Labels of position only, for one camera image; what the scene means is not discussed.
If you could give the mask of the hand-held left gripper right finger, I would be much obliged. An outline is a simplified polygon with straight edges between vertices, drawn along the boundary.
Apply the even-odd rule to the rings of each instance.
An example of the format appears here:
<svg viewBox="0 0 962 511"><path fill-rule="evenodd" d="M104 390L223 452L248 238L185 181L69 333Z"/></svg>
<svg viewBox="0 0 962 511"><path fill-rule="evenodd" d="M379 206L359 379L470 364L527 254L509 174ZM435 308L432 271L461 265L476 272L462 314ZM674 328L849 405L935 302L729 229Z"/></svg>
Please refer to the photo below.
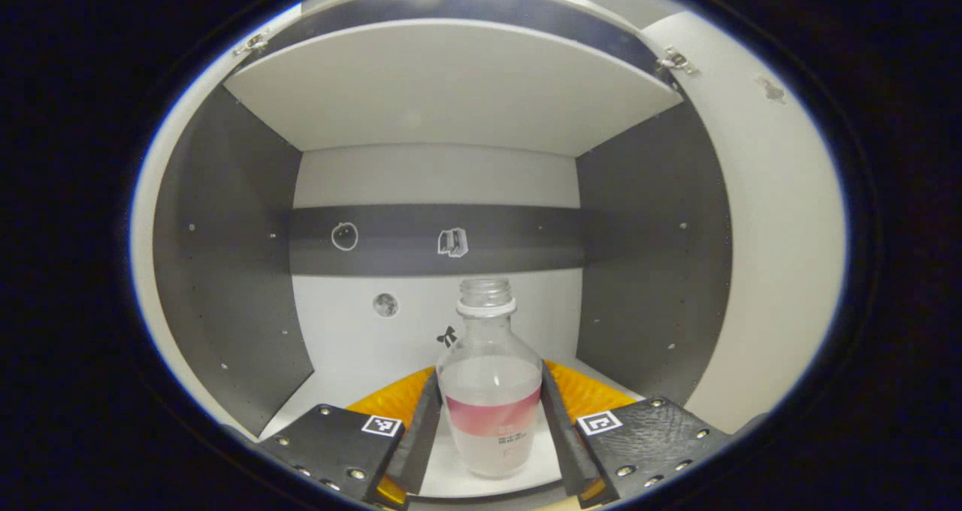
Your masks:
<svg viewBox="0 0 962 511"><path fill-rule="evenodd" d="M633 399L556 361L543 362L540 397L564 490L583 508L642 500L734 438L669 398Z"/></svg>

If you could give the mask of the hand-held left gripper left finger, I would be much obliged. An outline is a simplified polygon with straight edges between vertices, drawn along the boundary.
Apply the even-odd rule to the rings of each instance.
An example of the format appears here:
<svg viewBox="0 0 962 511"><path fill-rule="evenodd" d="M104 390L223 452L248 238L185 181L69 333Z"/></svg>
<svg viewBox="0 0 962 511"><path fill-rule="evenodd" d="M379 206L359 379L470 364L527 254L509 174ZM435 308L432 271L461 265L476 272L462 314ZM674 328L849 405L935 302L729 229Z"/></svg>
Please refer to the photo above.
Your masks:
<svg viewBox="0 0 962 511"><path fill-rule="evenodd" d="M405 508L422 490L442 398L427 367L347 408L317 404L257 449L328 491Z"/></svg>

